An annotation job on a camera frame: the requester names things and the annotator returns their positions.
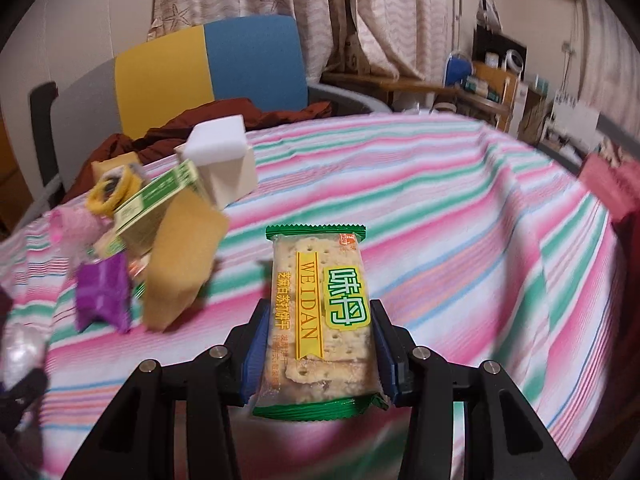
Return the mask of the pink plastic roll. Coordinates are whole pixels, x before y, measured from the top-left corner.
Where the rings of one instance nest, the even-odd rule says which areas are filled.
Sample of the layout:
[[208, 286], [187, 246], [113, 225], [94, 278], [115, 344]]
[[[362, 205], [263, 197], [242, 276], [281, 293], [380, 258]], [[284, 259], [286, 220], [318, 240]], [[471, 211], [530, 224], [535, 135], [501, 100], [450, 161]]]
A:
[[47, 218], [53, 248], [70, 263], [85, 260], [89, 247], [112, 225], [110, 219], [97, 216], [82, 205], [59, 206]]

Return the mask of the green white small box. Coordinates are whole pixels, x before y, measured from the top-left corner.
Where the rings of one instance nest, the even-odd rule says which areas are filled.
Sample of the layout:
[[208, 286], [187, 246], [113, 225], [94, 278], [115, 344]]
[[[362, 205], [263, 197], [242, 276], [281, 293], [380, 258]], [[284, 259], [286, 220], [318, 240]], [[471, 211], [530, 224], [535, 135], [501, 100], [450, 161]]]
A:
[[189, 159], [153, 179], [115, 210], [114, 228], [130, 255], [139, 258], [152, 250], [166, 210], [185, 188], [208, 200], [198, 170]]

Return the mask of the large yellow sponge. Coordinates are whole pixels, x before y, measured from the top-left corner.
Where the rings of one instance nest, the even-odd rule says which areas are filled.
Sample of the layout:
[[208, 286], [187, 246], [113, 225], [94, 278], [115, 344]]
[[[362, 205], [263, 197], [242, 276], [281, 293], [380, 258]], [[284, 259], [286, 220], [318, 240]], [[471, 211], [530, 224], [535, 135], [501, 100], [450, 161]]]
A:
[[163, 332], [194, 303], [213, 272], [229, 218], [185, 188], [171, 201], [146, 267], [142, 324]]

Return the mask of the white foam block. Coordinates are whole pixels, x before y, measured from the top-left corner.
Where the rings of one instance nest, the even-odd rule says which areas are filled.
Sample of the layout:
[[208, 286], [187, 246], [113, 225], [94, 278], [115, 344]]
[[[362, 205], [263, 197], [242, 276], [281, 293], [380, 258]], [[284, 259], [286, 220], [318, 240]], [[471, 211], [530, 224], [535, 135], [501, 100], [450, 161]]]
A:
[[191, 131], [182, 154], [195, 166], [242, 158], [248, 149], [244, 119], [233, 115], [197, 124]]

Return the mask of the yellow sponge block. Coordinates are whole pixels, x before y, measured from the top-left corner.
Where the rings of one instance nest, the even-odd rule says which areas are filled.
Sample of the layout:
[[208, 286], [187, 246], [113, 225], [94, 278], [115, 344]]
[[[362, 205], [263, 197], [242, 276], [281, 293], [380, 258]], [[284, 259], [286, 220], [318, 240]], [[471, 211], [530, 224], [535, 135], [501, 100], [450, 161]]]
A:
[[93, 180], [94, 182], [98, 182], [104, 176], [104, 174], [115, 168], [131, 164], [138, 164], [139, 162], [140, 159], [135, 152], [121, 154], [116, 157], [104, 160], [103, 162], [92, 162], [91, 170]]

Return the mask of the black shelf unit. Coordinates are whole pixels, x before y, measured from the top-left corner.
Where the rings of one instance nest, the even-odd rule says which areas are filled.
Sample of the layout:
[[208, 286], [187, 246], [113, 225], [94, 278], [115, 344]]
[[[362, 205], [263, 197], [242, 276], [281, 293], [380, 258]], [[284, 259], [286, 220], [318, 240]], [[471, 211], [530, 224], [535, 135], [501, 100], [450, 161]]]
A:
[[527, 61], [527, 48], [524, 44], [477, 25], [473, 34], [472, 60], [488, 64], [488, 54], [497, 55], [499, 68], [523, 77]]

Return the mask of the wooden desk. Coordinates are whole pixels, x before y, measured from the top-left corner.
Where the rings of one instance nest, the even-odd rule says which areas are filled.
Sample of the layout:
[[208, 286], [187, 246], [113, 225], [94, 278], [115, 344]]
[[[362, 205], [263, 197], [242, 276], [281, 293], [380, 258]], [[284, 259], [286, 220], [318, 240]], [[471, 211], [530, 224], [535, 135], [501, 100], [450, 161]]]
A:
[[511, 109], [506, 104], [481, 98], [471, 92], [466, 92], [460, 87], [444, 87], [441, 84], [429, 84], [423, 80], [411, 78], [387, 78], [383, 76], [356, 75], [343, 73], [322, 74], [322, 84], [330, 84], [348, 90], [358, 91], [376, 98], [383, 98], [387, 105], [392, 105], [397, 92], [430, 94], [434, 96], [446, 96], [471, 104], [484, 113], [493, 114], [498, 118], [510, 119]]

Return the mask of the grey yellow blue chair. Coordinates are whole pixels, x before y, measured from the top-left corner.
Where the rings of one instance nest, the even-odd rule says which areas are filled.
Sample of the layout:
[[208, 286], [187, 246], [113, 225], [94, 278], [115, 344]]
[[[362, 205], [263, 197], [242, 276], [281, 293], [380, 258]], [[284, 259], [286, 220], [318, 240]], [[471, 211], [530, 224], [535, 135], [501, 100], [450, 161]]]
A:
[[70, 189], [112, 133], [137, 139], [185, 110], [247, 98], [263, 112], [330, 101], [338, 114], [386, 113], [382, 101], [306, 79], [294, 18], [250, 15], [198, 25], [139, 44], [66, 89], [49, 81], [29, 95], [32, 136], [49, 196]]

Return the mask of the clear plastic bag bundle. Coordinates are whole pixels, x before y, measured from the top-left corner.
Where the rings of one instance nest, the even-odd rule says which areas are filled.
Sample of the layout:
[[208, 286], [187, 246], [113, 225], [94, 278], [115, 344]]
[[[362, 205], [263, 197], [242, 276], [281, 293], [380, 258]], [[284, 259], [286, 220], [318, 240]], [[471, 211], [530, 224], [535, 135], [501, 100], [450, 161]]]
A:
[[10, 325], [1, 341], [1, 385], [11, 390], [32, 370], [43, 367], [46, 338], [34, 326]]

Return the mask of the red cloth at bedside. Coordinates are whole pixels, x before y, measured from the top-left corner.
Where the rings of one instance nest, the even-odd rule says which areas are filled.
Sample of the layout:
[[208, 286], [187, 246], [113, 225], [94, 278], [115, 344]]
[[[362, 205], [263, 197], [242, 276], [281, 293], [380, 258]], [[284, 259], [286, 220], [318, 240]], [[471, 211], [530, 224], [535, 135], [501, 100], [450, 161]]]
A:
[[579, 180], [621, 222], [639, 211], [639, 162], [626, 159], [613, 167], [598, 154], [590, 154], [580, 170]]

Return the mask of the purple plastic packet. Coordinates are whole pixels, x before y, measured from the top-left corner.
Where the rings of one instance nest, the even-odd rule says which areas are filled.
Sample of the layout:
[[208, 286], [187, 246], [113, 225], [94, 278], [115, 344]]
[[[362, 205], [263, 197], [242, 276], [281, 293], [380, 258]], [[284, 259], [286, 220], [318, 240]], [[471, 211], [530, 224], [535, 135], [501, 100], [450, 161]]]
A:
[[76, 330], [83, 332], [99, 321], [117, 333], [127, 333], [131, 323], [131, 283], [126, 254], [118, 252], [95, 263], [83, 263], [76, 278]]

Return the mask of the beige cardboard medicine box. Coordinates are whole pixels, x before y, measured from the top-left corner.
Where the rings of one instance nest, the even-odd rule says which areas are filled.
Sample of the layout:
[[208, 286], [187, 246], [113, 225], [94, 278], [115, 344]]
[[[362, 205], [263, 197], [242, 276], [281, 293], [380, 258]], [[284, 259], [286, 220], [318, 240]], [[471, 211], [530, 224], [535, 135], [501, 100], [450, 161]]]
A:
[[254, 150], [248, 148], [242, 158], [198, 167], [198, 175], [212, 204], [223, 210], [257, 188]]

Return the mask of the striped pink green bedsheet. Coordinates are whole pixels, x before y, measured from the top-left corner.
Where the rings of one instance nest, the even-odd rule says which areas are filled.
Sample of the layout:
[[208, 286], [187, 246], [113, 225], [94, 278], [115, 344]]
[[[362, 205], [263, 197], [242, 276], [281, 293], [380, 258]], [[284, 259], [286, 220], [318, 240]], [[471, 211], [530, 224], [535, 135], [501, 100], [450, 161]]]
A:
[[49, 388], [21, 437], [40, 479], [60, 478], [145, 359], [195, 358], [269, 292], [270, 224], [356, 223], [370, 295], [446, 360], [493, 359], [560, 450], [596, 414], [620, 313], [624, 255], [610, 215], [561, 166], [454, 115], [363, 115], [248, 136], [258, 187], [227, 212], [214, 275], [175, 330], [75, 327], [75, 284], [47, 219], [1, 246], [8, 320], [40, 330]]

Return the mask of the pink patterned curtain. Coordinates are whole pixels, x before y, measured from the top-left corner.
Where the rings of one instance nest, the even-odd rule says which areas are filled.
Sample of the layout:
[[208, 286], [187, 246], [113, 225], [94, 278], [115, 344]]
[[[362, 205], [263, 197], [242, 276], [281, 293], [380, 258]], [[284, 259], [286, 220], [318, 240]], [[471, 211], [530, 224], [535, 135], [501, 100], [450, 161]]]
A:
[[454, 0], [154, 0], [149, 36], [276, 14], [294, 18], [310, 80], [325, 72], [444, 79]]

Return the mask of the cracker packet green yellow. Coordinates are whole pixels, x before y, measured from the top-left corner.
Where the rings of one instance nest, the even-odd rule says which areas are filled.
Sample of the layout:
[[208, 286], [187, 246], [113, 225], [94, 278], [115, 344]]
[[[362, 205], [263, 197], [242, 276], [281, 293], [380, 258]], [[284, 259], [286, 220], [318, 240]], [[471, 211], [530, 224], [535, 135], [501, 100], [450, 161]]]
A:
[[328, 422], [385, 410], [358, 224], [275, 224], [269, 335], [253, 413]]

